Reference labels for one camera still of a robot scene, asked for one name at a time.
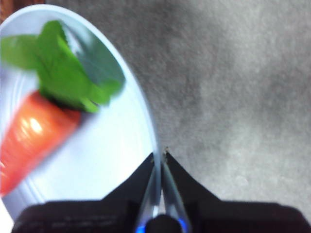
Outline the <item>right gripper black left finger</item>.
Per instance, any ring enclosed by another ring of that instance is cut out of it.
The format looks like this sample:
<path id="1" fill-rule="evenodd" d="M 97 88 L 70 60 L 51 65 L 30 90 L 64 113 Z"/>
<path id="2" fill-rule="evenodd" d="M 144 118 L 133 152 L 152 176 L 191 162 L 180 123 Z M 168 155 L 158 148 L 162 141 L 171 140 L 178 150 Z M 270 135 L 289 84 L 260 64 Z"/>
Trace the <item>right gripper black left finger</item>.
<path id="1" fill-rule="evenodd" d="M 155 205 L 156 167 L 150 153 L 138 168 L 102 199 L 109 218 L 105 233 L 144 233 Z"/>

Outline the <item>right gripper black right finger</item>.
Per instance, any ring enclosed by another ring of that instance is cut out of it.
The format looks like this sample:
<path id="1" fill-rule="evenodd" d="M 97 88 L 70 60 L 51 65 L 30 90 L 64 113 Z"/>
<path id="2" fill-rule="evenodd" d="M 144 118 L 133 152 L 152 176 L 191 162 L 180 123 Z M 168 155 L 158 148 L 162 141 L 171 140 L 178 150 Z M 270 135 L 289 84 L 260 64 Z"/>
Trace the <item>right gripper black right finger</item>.
<path id="1" fill-rule="evenodd" d="M 184 233 L 198 229 L 198 205 L 220 199 L 197 182 L 165 148 L 161 160 L 161 180 L 166 214 L 176 219 Z"/>

